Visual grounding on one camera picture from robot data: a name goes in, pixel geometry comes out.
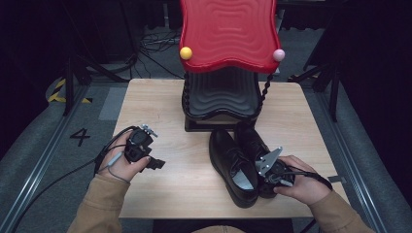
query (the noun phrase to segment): person's right hand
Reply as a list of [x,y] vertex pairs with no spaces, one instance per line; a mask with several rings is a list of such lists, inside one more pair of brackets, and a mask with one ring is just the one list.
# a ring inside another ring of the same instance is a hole
[[[279,159],[284,161],[287,165],[302,169],[306,172],[316,173],[315,169],[300,160],[294,155],[280,156]],[[288,186],[276,186],[273,188],[276,193],[290,196],[306,205],[312,205],[330,193],[330,189],[323,183],[316,181],[313,178],[296,175],[294,179],[294,185]]]

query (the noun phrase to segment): hand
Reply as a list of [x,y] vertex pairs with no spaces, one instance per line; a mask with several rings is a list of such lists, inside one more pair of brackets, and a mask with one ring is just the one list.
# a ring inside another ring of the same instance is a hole
[[[302,169],[306,172],[316,173],[315,169],[293,155],[280,156],[279,159],[284,161],[287,165]],[[306,205],[312,205],[322,200],[330,193],[330,189],[323,183],[301,175],[295,176],[294,185],[292,187],[277,186],[273,188],[273,191],[285,196],[290,196]]]
[[110,167],[110,172],[109,172],[109,168],[103,169],[104,167],[107,166],[109,161],[113,157],[116,156],[116,154],[124,151],[126,140],[130,137],[131,132],[132,131],[124,133],[109,146],[109,148],[113,148],[113,149],[109,150],[108,154],[106,154],[105,158],[103,159],[102,164],[100,165],[101,171],[99,172],[99,174],[101,176],[108,177],[108,178],[115,178],[118,180],[123,180],[125,182],[130,182],[138,172],[142,171],[146,167],[146,165],[148,165],[150,161],[149,156],[143,157],[139,161],[130,164],[127,161],[127,159],[124,157],[124,155],[122,155],[118,159],[118,161],[116,161]]

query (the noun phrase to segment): person's left hand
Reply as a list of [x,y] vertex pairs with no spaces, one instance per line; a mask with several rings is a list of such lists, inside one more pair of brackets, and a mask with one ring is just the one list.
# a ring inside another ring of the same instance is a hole
[[[121,146],[121,145],[125,146],[126,145],[126,140],[130,137],[131,133],[132,133],[132,131],[126,132],[123,135],[121,135],[117,140],[115,140],[110,145],[110,148],[113,148],[115,146]],[[98,173],[99,175],[104,176],[104,177],[108,177],[108,178],[115,178],[115,179],[118,179],[118,180],[123,179],[125,182],[130,182],[138,172],[142,171],[146,167],[146,165],[148,165],[148,163],[151,159],[149,156],[143,157],[140,160],[138,160],[137,162],[130,164],[126,160],[124,155],[122,155],[118,159],[118,161],[116,161],[110,167],[110,172],[109,172],[109,168],[103,169],[104,167],[107,166],[109,161],[113,157],[116,156],[116,154],[118,154],[119,152],[124,151],[124,146],[114,148],[114,149],[110,150],[108,152],[108,154],[106,154],[105,158],[103,159],[102,164],[100,165],[100,170],[101,171]]]

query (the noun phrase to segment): yellow ball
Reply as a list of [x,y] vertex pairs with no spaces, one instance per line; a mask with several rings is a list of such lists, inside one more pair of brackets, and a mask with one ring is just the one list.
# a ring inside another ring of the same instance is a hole
[[189,60],[191,58],[191,56],[193,55],[191,49],[189,47],[183,47],[180,50],[180,56],[182,57],[182,59],[184,60]]

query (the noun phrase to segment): number 4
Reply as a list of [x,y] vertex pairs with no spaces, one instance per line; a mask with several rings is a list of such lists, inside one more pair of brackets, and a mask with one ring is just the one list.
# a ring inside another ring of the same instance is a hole
[[70,135],[70,138],[80,139],[78,147],[81,147],[82,143],[83,143],[83,139],[90,138],[90,136],[86,135],[86,132],[87,132],[87,130],[85,128],[82,128],[81,130],[77,131],[76,133]]

